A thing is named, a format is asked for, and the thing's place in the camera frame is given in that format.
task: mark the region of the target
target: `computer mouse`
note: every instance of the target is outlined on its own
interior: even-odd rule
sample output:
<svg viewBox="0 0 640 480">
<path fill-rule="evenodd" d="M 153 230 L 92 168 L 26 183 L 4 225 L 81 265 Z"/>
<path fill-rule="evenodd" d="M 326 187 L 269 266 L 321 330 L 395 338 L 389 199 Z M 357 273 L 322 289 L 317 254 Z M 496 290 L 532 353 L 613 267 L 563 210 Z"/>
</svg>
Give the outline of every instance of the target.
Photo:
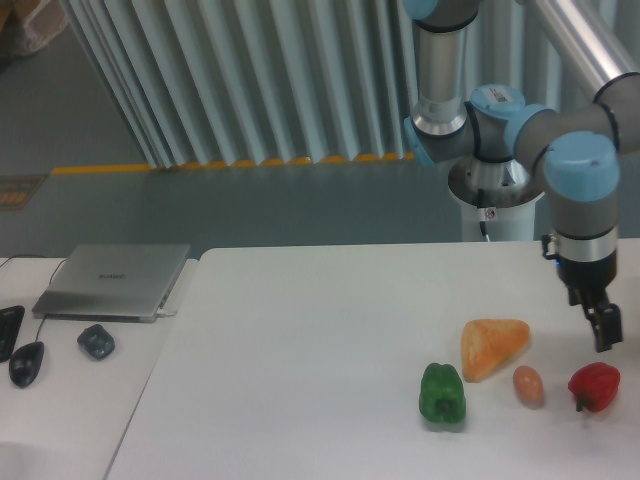
<svg viewBox="0 0 640 480">
<path fill-rule="evenodd" d="M 44 343 L 33 342 L 21 346 L 13 352 L 9 360 L 9 377 L 20 388 L 31 385 L 40 372 Z"/>
<path fill-rule="evenodd" d="M 99 323 L 86 328 L 78 337 L 78 344 L 96 360 L 109 356 L 116 348 L 113 337 Z"/>
</svg>

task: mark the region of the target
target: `green pepper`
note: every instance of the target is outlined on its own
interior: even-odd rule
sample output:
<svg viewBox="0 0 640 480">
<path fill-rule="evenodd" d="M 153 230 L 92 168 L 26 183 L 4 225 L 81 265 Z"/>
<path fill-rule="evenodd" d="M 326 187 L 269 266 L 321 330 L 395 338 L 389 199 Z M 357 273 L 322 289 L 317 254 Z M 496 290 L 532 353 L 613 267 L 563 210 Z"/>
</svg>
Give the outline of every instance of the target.
<svg viewBox="0 0 640 480">
<path fill-rule="evenodd" d="M 467 413 L 462 380 L 453 365 L 430 364 L 420 384 L 420 413 L 434 423 L 458 423 Z"/>
</svg>

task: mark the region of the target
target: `corrugated metal wall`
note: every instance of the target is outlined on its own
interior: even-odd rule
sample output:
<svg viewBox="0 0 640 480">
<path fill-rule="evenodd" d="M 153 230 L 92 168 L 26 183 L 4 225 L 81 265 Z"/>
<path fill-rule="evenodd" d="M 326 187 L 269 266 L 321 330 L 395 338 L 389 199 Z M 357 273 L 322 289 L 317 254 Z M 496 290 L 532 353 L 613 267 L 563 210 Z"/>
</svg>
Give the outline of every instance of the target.
<svg viewBox="0 0 640 480">
<path fill-rule="evenodd" d="M 417 100 L 411 22 L 396 0 L 63 0 L 151 166 L 340 155 L 402 158 Z M 593 2 L 640 57 L 640 2 Z M 485 0 L 465 88 L 586 100 L 533 18 Z"/>
</svg>

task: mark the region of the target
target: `laptop lid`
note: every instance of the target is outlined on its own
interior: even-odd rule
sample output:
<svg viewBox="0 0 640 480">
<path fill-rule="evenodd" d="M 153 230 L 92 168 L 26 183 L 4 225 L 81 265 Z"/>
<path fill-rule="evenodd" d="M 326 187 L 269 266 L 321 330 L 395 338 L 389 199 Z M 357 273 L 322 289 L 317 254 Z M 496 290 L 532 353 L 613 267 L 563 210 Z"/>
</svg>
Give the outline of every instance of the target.
<svg viewBox="0 0 640 480">
<path fill-rule="evenodd" d="M 33 307 L 36 318 L 154 321 L 189 245 L 79 245 Z"/>
</svg>

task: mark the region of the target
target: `gray floor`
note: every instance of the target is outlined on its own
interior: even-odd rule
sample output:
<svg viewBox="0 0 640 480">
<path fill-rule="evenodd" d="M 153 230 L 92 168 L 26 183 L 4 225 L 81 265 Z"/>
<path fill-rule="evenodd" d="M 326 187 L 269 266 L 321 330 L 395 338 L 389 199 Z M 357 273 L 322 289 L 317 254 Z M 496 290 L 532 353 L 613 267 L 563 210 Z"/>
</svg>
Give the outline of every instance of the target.
<svg viewBox="0 0 640 480">
<path fill-rule="evenodd" d="M 0 175 L 144 163 L 71 30 L 0 73 Z M 622 159 L 620 232 L 640 236 L 640 162 Z M 56 175 L 0 212 L 0 256 L 79 243 L 214 247 L 455 242 L 446 166 L 415 162 Z M 538 204 L 536 235 L 548 231 Z"/>
</svg>

